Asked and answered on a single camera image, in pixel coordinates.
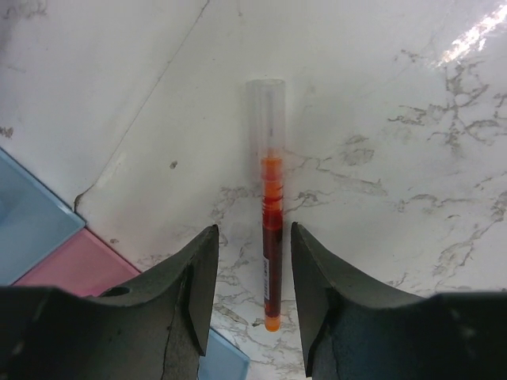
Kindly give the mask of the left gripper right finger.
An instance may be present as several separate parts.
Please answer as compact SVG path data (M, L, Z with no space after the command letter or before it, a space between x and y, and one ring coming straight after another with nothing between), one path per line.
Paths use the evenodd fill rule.
M291 228L303 361L313 379L503 379L506 294L401 291Z

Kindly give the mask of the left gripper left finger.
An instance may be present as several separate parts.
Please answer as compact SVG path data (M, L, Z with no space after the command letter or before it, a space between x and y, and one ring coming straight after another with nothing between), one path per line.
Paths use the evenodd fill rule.
M2 378L196 378L207 351L218 261L213 225L97 297L3 287Z

